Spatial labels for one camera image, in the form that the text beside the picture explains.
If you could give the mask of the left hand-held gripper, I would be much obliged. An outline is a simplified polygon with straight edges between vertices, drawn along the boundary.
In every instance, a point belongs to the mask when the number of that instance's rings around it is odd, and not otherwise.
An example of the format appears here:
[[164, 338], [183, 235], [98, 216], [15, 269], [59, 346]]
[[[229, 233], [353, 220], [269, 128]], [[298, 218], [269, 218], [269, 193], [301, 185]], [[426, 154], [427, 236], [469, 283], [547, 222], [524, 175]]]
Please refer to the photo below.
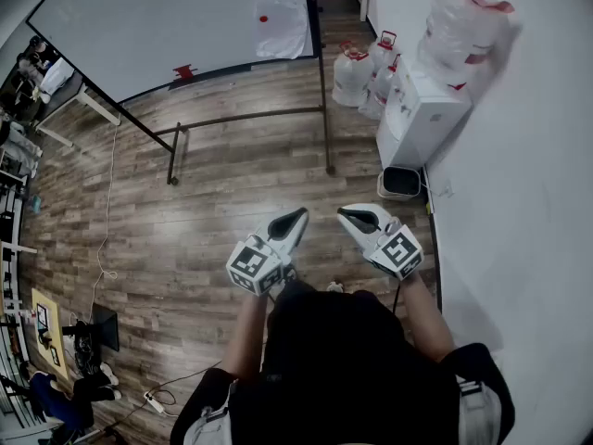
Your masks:
[[255, 296], [266, 296], [275, 286], [282, 286], [295, 271], [291, 253], [300, 242], [309, 223], [304, 208], [282, 210], [245, 241], [239, 241], [226, 263], [235, 286]]

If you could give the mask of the whiteboard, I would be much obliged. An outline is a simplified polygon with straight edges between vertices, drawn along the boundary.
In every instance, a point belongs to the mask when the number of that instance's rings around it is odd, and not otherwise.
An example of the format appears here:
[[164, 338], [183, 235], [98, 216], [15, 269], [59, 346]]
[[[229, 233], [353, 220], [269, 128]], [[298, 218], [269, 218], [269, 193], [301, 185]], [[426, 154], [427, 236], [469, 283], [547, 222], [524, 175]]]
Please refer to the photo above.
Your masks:
[[[270, 0], [41, 0], [26, 22], [123, 111], [126, 101], [170, 85], [290, 60], [256, 55], [259, 1]], [[295, 59], [321, 59], [316, 1], [278, 1], [304, 4], [309, 14], [305, 50]], [[188, 64], [195, 76], [177, 80], [173, 69]]]

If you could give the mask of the white water dispenser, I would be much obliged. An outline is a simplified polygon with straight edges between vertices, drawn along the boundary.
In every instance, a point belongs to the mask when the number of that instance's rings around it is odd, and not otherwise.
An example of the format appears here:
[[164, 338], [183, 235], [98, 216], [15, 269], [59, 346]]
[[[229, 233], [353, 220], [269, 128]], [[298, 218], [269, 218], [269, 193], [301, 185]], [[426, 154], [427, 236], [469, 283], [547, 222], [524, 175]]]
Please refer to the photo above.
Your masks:
[[399, 57], [376, 134], [382, 167], [420, 169], [471, 107], [466, 88], [442, 85]]

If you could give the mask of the person's left forearm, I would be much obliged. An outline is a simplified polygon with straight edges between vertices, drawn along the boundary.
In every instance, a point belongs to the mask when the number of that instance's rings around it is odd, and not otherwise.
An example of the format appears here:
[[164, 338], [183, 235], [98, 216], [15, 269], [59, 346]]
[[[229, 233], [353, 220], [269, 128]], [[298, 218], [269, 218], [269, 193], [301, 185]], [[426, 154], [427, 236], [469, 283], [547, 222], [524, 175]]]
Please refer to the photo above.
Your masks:
[[241, 380], [259, 373], [268, 297], [246, 294], [236, 325], [220, 363], [222, 370]]

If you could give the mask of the black metal rack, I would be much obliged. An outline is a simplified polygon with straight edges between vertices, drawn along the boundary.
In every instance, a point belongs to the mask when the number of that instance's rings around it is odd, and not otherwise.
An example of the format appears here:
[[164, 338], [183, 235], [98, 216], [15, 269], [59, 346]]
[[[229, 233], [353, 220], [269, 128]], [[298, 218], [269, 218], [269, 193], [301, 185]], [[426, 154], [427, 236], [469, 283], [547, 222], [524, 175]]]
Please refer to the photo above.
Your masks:
[[20, 318], [19, 228], [25, 176], [10, 171], [11, 159], [0, 148], [0, 415], [22, 429], [35, 426], [30, 401], [19, 391], [26, 387], [19, 364], [29, 358]]

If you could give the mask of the plastic-wrapped large water bottle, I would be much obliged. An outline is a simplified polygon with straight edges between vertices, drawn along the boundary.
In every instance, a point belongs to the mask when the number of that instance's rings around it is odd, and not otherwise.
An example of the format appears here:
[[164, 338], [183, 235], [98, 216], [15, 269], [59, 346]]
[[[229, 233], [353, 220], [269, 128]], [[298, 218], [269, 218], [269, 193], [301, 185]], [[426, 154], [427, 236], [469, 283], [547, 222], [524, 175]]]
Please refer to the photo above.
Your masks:
[[435, 81], [461, 89], [486, 61], [514, 11], [504, 0], [432, 0], [418, 63]]

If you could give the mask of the person's right forearm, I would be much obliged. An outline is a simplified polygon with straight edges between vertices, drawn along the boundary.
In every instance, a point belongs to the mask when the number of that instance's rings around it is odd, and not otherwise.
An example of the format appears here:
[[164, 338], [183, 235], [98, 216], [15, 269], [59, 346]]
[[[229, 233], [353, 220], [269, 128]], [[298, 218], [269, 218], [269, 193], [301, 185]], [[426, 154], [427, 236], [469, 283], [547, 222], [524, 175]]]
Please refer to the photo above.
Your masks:
[[441, 362], [456, 347], [435, 299], [417, 272], [400, 286], [415, 348], [432, 361]]

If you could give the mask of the white plastic bag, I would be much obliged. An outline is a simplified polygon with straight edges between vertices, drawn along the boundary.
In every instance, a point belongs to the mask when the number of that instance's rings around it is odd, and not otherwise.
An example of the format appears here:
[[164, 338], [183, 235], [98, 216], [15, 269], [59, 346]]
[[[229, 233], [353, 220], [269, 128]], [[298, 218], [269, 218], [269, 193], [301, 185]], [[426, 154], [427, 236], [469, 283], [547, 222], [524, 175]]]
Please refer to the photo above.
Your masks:
[[[261, 16], [267, 22], [260, 22]], [[300, 57], [309, 36], [309, 14], [304, 4], [289, 1], [259, 1], [255, 9], [255, 51], [261, 58]]]

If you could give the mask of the small yellow wooden table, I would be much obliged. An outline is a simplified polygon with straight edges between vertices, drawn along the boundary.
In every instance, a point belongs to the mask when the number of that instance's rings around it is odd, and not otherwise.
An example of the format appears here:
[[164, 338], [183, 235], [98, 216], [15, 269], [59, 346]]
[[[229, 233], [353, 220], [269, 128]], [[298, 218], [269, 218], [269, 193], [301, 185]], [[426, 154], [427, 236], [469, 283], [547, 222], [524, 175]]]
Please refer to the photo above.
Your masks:
[[36, 314], [35, 338], [39, 353], [54, 372], [69, 379], [59, 306], [40, 290], [32, 290], [32, 306]]

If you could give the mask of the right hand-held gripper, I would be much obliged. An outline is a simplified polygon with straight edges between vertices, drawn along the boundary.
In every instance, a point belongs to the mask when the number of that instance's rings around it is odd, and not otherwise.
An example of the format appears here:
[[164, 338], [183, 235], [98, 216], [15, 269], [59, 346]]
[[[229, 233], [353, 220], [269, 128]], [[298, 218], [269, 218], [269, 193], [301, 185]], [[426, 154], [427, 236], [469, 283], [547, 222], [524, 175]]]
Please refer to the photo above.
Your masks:
[[[381, 206], [354, 203], [337, 210], [337, 219], [364, 250], [363, 257], [397, 280], [409, 277], [424, 260], [423, 248], [410, 228]], [[372, 231], [379, 234], [369, 245]]]

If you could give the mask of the person's black shirt torso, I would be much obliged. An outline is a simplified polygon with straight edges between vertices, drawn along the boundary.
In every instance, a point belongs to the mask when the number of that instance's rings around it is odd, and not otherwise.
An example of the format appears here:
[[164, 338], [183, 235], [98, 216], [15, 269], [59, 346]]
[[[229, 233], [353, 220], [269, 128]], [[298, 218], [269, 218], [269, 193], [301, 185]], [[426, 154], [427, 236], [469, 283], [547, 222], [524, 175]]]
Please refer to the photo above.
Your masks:
[[170, 445], [502, 445], [515, 423], [487, 346], [434, 362], [371, 292], [289, 282], [267, 304], [259, 373], [208, 369]]

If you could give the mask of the black monitor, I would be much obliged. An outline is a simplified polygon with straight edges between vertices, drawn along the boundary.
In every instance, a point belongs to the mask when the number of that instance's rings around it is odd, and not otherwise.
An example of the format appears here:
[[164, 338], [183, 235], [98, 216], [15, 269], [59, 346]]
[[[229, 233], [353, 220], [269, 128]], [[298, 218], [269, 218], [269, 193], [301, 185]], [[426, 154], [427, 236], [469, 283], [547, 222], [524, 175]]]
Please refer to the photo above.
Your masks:
[[115, 311], [95, 303], [92, 308], [94, 336], [99, 343], [114, 351], [120, 350], [119, 322]]

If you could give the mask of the white trash bin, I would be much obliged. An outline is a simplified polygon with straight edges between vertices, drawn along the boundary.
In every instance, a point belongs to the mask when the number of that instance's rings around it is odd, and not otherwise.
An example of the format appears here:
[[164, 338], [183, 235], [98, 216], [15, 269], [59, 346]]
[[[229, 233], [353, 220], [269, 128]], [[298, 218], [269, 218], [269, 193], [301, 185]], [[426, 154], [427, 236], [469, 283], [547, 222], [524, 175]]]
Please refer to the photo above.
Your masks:
[[414, 169], [390, 166], [377, 179], [378, 196], [388, 200], [407, 201], [421, 193], [420, 174]]

